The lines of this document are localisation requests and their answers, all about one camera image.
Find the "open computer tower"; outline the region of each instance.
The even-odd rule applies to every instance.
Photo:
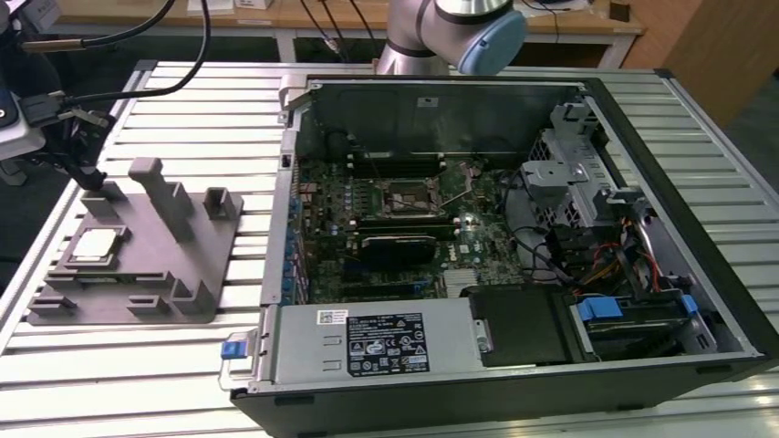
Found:
[[[269,435],[642,409],[775,364],[599,79],[289,84],[261,320],[229,340]]]

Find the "slotted metal table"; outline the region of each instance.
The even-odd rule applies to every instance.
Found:
[[[188,63],[136,70],[125,89],[157,89]],[[259,319],[265,239],[283,127],[280,78],[368,74],[369,66],[205,64],[171,96],[117,103],[101,169],[128,192],[136,156],[164,159],[189,192],[227,186],[245,199],[216,320],[203,325],[33,327],[27,305],[85,210],[71,182],[0,298],[0,436],[263,437],[219,389],[220,342]],[[511,68],[504,75],[599,77],[668,172],[763,311],[779,323],[779,198],[671,78],[652,71]],[[628,173],[626,163],[615,162]],[[776,436],[779,379],[767,372],[704,387],[656,408],[490,422],[365,436]]]

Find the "motherboard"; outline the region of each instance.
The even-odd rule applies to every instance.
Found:
[[[510,170],[443,156],[299,166],[309,303],[458,297],[523,281],[499,211]]]

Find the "green circuit board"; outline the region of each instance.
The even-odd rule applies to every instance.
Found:
[[[383,179],[355,178],[345,166],[324,162],[300,165],[311,303],[381,299],[352,297],[345,292],[356,287],[414,285],[414,297],[446,297],[442,275],[448,269],[474,269],[483,285],[523,281],[516,246],[503,215],[495,212],[506,190],[500,175],[507,171],[483,170],[482,165],[471,159],[446,159],[446,169],[434,177]],[[406,233],[439,237],[432,260],[402,270],[365,269],[359,246],[371,234],[359,229],[360,221],[410,216],[447,220],[443,231],[415,227]]]

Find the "power supply label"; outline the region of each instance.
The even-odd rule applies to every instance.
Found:
[[[352,377],[430,371],[422,313],[347,318]]]

